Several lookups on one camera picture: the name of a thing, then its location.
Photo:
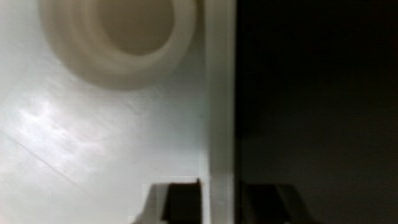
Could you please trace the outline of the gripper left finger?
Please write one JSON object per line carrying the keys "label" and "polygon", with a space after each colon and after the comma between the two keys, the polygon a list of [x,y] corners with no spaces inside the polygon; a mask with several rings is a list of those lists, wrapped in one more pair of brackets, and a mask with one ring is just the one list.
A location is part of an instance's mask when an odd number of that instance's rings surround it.
{"label": "gripper left finger", "polygon": [[154,183],[142,212],[129,224],[202,224],[202,183]]}

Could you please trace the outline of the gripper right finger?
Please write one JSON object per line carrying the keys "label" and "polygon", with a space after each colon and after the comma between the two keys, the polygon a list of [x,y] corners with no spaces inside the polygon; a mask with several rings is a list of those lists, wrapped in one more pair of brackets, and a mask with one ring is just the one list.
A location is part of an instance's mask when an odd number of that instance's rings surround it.
{"label": "gripper right finger", "polygon": [[289,184],[241,184],[241,224],[314,224]]}

